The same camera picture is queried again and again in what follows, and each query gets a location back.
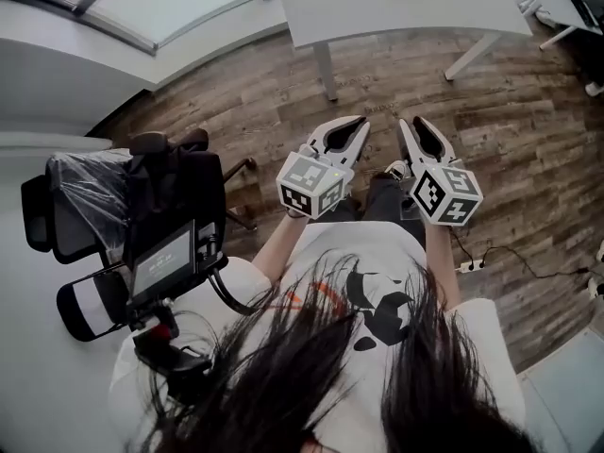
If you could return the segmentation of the black office chair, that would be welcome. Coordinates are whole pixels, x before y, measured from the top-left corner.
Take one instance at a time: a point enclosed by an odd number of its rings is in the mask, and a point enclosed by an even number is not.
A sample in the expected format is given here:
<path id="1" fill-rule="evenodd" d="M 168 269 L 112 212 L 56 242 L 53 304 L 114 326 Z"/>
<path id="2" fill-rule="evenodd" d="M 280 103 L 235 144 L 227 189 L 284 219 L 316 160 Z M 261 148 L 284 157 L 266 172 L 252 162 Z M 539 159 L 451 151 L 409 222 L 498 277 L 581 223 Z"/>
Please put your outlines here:
<path id="1" fill-rule="evenodd" d="M 197 146 L 210 152 L 208 133 L 205 129 L 198 128 L 186 140 L 171 143 L 165 134 L 150 131 L 132 138 L 129 147 L 125 149 L 129 151 L 132 159 L 135 156 L 166 152 L 178 146 Z M 21 186 L 25 236 L 29 246 L 39 252 L 53 253 L 56 260 L 62 264 L 70 264 L 93 254 L 99 254 L 107 266 L 115 262 L 125 263 L 125 243 L 117 249 L 105 248 L 86 222 L 76 214 L 75 208 L 64 194 L 51 189 L 46 163 L 43 174 L 29 179 Z M 240 160 L 227 172 L 222 170 L 224 187 L 243 168 L 254 170 L 256 167 L 257 163 L 247 158 Z M 232 221 L 249 231 L 257 228 L 253 222 L 240 218 L 229 210 L 226 201 L 226 223 L 227 221 Z"/>

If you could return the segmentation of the person's white printed shirt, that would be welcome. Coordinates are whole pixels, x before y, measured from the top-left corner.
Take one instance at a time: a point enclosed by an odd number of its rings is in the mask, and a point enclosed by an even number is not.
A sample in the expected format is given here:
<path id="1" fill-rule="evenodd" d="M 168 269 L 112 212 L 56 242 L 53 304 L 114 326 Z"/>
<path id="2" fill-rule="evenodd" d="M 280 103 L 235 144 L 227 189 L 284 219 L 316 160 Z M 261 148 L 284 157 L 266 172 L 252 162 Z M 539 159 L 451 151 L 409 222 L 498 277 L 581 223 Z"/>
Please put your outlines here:
<path id="1" fill-rule="evenodd" d="M 181 405 L 123 342 L 109 386 L 125 453 L 532 453 L 495 303 L 446 310 L 426 248 L 388 222 L 308 222 L 278 283 L 233 259 L 240 316 L 177 301 L 212 369 Z"/>

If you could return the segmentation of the person's white shoe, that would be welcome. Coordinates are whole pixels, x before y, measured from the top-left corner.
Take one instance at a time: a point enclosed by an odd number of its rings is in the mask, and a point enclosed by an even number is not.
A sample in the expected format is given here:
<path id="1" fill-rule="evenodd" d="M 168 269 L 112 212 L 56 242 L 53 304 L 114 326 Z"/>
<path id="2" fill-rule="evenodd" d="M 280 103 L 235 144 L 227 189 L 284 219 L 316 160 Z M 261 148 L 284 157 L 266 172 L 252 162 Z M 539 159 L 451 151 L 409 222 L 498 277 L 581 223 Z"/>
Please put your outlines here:
<path id="1" fill-rule="evenodd" d="M 387 166 L 384 173 L 397 181 L 405 181 L 413 177 L 409 163 L 402 159 L 393 161 Z"/>

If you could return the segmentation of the clear plastic wrap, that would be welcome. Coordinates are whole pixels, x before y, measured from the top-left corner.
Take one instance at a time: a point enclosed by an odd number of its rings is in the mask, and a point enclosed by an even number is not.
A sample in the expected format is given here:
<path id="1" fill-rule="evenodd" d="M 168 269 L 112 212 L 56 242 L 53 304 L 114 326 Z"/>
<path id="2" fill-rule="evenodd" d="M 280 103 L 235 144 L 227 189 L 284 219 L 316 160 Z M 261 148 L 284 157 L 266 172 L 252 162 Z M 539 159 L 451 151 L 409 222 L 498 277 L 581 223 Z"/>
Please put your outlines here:
<path id="1" fill-rule="evenodd" d="M 46 163 L 51 189 L 61 191 L 107 248 L 124 245 L 127 228 L 127 167 L 124 148 L 87 153 L 58 152 Z"/>

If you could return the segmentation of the person's left forearm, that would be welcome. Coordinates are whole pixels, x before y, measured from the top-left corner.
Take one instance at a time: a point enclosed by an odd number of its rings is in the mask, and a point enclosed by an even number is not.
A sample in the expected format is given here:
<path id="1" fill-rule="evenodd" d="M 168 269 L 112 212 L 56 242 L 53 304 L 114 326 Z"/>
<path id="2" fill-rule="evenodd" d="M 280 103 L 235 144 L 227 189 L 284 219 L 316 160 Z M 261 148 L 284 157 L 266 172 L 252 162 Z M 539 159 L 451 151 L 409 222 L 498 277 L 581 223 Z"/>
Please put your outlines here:
<path id="1" fill-rule="evenodd" d="M 303 234 L 309 217 L 286 214 L 266 243 L 252 260 L 252 264 L 275 285 L 280 280 L 296 244 Z"/>

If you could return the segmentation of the person's right forearm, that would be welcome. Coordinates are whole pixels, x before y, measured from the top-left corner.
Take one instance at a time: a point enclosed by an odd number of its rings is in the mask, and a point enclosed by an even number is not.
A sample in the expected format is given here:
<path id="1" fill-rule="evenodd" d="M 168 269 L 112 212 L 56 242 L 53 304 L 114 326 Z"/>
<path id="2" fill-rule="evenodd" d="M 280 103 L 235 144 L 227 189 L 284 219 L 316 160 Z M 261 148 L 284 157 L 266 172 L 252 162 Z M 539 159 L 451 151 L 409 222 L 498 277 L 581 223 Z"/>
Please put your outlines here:
<path id="1" fill-rule="evenodd" d="M 427 265 L 437 282 L 439 302 L 446 310 L 461 303 L 450 233 L 445 226 L 425 222 Z"/>

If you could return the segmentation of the black folding chair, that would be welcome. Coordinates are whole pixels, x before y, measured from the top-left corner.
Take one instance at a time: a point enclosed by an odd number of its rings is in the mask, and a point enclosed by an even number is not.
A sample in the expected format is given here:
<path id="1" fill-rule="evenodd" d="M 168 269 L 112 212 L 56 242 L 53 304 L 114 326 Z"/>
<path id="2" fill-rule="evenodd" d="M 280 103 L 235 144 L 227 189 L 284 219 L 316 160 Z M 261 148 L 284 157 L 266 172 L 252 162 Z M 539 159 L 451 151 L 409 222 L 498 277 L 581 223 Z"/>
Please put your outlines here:
<path id="1" fill-rule="evenodd" d="M 128 298 L 124 278 L 114 269 L 61 286 L 56 305 L 69 334 L 77 341 L 89 343 L 127 326 Z"/>

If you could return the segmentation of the black jacket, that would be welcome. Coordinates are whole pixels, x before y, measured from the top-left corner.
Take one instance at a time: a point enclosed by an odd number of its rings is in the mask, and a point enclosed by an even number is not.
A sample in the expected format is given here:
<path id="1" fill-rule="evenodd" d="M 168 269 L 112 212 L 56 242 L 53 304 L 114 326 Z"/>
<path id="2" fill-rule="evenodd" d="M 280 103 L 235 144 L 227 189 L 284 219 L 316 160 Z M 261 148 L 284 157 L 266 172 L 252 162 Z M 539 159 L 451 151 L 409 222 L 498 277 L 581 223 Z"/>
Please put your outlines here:
<path id="1" fill-rule="evenodd" d="M 214 223 L 224 240 L 226 193 L 219 157 L 197 146 L 135 156 L 126 167 L 127 220 L 123 261 L 134 261 L 195 220 Z"/>

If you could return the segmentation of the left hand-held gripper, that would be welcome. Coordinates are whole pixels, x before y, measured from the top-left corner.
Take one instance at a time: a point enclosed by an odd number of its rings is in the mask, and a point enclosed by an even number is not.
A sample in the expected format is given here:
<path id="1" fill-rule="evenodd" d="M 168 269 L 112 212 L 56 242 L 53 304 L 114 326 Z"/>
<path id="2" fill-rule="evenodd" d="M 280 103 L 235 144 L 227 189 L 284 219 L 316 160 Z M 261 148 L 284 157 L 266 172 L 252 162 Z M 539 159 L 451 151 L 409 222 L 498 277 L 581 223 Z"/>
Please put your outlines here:
<path id="1" fill-rule="evenodd" d="M 325 122 L 307 143 L 291 152 L 279 171 L 279 200 L 288 210 L 319 218 L 334 209 L 351 190 L 354 164 L 370 134 L 369 120 L 360 115 Z"/>

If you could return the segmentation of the light grey table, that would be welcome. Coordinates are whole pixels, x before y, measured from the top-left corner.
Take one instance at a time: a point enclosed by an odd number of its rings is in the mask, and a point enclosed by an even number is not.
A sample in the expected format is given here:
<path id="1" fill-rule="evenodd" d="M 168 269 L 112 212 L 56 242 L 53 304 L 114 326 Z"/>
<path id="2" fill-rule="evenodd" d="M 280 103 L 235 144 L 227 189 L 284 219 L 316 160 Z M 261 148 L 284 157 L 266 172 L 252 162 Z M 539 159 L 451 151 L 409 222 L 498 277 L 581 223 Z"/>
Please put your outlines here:
<path id="1" fill-rule="evenodd" d="M 545 453 L 604 453 L 604 339 L 590 328 L 518 375 Z"/>

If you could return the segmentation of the small black monitor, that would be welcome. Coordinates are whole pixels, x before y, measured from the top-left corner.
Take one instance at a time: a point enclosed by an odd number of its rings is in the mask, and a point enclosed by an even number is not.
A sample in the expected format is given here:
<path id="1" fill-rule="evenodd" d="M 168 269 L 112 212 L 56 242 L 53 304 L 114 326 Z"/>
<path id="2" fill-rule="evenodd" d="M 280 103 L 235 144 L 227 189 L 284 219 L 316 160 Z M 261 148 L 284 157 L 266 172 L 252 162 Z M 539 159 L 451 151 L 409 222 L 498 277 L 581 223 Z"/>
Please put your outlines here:
<path id="1" fill-rule="evenodd" d="M 184 226 L 138 257 L 134 266 L 131 299 L 143 302 L 169 292 L 195 271 L 193 229 Z"/>

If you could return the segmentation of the large white table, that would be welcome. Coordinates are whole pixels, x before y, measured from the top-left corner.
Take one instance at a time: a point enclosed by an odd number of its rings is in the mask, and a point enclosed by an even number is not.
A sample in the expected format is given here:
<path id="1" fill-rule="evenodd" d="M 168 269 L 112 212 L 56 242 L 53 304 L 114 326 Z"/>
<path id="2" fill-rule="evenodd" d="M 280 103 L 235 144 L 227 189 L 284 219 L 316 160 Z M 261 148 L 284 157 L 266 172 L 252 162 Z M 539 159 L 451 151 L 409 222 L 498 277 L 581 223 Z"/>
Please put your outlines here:
<path id="1" fill-rule="evenodd" d="M 327 99 L 337 100 L 331 42 L 414 29 L 476 30 L 482 38 L 445 70 L 454 80 L 503 37 L 532 34 L 513 0 L 280 0 L 294 46 L 311 47 Z"/>

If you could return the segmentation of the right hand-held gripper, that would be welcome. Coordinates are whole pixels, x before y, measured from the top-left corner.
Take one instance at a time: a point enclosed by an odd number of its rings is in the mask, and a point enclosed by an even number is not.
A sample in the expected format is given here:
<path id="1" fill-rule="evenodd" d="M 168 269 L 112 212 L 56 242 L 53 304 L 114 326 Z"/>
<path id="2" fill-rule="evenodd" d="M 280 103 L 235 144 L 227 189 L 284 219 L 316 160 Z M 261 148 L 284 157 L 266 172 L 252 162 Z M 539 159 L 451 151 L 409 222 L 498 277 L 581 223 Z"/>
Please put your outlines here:
<path id="1" fill-rule="evenodd" d="M 411 188 L 423 216 L 433 225 L 462 227 L 483 201 L 475 175 L 456 159 L 452 144 L 429 120 L 399 122 L 399 146 L 406 150 L 415 181 Z M 426 155 L 445 164 L 426 162 Z"/>

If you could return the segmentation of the person's black trousers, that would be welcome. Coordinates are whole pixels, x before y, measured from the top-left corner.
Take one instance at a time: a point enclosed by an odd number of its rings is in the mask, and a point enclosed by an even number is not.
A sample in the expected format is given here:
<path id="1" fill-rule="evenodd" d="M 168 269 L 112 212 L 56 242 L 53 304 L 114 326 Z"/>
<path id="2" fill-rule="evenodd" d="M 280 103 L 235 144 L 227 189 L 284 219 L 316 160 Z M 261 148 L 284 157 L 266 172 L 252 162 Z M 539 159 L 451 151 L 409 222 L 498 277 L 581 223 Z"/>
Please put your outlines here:
<path id="1" fill-rule="evenodd" d="M 421 213 L 408 193 L 409 186 L 381 173 L 371 179 L 364 204 L 351 196 L 326 212 L 321 223 L 373 221 L 395 224 L 426 247 L 425 226 Z"/>

